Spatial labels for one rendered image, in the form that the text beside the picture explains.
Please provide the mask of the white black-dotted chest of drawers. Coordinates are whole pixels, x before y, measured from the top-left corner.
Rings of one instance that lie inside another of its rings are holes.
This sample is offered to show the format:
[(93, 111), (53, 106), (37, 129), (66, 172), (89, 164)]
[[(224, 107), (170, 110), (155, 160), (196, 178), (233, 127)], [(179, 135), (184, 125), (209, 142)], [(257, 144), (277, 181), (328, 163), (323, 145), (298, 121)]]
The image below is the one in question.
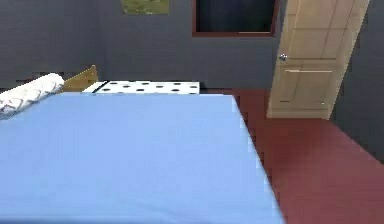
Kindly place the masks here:
[(102, 81), (85, 89), (86, 93), (103, 94), (199, 94), (199, 82), (183, 81)]

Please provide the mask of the blue bed with wooden headboard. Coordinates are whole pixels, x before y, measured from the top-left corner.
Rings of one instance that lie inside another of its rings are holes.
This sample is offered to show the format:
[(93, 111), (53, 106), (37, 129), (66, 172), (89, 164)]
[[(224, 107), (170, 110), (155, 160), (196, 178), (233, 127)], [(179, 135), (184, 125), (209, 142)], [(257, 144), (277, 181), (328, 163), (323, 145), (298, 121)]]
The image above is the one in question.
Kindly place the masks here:
[(59, 92), (0, 119), (0, 224), (286, 224), (236, 100)]

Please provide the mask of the pale wooden room door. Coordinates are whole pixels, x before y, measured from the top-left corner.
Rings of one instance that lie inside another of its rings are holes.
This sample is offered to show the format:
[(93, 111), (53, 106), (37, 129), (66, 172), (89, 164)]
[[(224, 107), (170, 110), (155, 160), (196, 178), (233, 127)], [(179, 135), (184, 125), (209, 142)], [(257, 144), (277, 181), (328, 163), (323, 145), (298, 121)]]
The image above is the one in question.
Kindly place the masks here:
[(330, 118), (369, 2), (286, 1), (267, 117)]

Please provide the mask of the white patterned pillow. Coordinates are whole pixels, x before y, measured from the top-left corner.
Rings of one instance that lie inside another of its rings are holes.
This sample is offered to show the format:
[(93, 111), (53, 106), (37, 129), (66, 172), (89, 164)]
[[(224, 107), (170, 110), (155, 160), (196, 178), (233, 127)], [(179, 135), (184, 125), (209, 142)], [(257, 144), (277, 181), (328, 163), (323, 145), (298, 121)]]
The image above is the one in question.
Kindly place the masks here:
[(64, 79), (56, 73), (49, 73), (28, 83), (0, 93), (0, 119), (7, 119), (27, 109), (44, 98), (59, 92)]

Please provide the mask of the dark window with red frame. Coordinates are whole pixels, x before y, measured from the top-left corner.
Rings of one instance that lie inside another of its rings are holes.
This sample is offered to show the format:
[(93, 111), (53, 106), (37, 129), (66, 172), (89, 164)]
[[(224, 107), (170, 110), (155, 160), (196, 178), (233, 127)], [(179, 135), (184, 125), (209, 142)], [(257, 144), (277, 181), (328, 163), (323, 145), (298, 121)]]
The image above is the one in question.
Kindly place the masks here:
[(191, 0), (193, 37), (271, 37), (280, 0)]

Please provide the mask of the green framed wall picture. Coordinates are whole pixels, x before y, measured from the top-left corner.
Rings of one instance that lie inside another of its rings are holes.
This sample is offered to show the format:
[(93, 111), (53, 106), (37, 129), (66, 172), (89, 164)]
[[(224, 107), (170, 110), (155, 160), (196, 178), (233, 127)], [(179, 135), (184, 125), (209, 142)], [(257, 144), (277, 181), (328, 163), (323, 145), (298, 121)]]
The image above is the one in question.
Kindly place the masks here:
[(129, 15), (168, 15), (170, 0), (120, 0), (123, 12)]

